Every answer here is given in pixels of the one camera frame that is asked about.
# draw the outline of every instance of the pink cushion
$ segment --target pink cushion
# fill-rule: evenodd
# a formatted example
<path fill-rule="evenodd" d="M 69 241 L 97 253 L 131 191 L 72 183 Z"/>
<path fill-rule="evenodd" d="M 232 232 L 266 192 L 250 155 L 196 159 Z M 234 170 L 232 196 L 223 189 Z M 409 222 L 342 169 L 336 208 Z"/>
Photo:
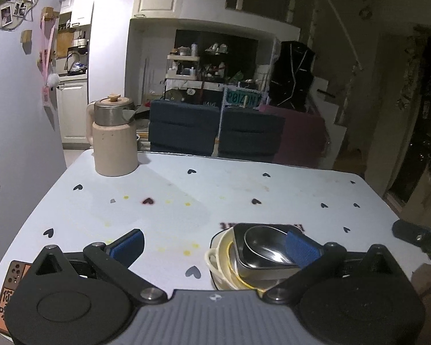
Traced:
<path fill-rule="evenodd" d="M 326 144 L 326 127 L 321 117 L 269 105 L 261 105 L 260 111 L 285 118 L 281 145 L 273 163 L 318 167 Z"/>

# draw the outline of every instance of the metal screw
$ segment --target metal screw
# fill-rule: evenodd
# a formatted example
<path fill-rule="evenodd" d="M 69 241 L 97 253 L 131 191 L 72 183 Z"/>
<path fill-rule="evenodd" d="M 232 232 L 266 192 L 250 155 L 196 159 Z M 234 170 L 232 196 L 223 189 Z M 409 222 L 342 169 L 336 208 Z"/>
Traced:
<path fill-rule="evenodd" d="M 269 299 L 281 301 L 287 297 L 287 293 L 288 291 L 284 288 L 273 288 L 267 292 L 267 296 Z"/>
<path fill-rule="evenodd" d="M 142 292 L 141 292 L 141 297 L 143 299 L 146 299 L 147 301 L 154 301 L 155 299 L 160 298 L 163 295 L 163 291 L 159 288 L 145 288 Z"/>

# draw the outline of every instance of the gray gripper base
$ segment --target gray gripper base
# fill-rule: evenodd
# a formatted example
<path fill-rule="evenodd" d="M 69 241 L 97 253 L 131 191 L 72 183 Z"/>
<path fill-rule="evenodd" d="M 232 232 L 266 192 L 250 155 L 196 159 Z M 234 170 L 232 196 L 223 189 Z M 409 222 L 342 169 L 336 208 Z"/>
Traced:
<path fill-rule="evenodd" d="M 110 345 L 323 345 L 292 310 L 267 304 L 256 291 L 174 292 L 141 308 Z"/>

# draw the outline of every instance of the metal tray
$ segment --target metal tray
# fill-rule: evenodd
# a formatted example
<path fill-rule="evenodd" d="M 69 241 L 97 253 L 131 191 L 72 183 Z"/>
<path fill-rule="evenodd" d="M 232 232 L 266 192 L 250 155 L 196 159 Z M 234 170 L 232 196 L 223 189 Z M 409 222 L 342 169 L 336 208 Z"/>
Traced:
<path fill-rule="evenodd" d="M 235 250 L 239 276 L 251 280 L 275 280 L 287 279 L 296 272 L 300 271 L 300 267 L 297 265 L 283 265 L 259 259 L 258 267 L 253 267 L 245 261 L 245 258 L 243 256 L 243 249 L 245 248 L 244 234 L 249 228 L 259 225 L 266 224 L 238 223 L 233 227 L 233 232 L 235 234 Z M 298 229 L 293 225 L 268 226 L 279 229 L 280 231 L 283 231 L 285 233 L 288 233 L 291 229 Z"/>

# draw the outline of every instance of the orange label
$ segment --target orange label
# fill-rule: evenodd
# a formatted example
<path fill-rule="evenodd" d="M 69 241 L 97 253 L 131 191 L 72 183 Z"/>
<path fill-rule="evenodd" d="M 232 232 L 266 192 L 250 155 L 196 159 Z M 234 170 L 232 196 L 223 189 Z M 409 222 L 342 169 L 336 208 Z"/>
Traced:
<path fill-rule="evenodd" d="M 5 310 L 8 305 L 11 296 L 15 292 L 17 285 L 29 271 L 30 264 L 13 261 L 8 267 L 8 273 L 6 274 L 5 281 L 3 282 L 2 291 L 0 293 L 0 333 L 9 336 L 8 328 L 5 324 Z"/>

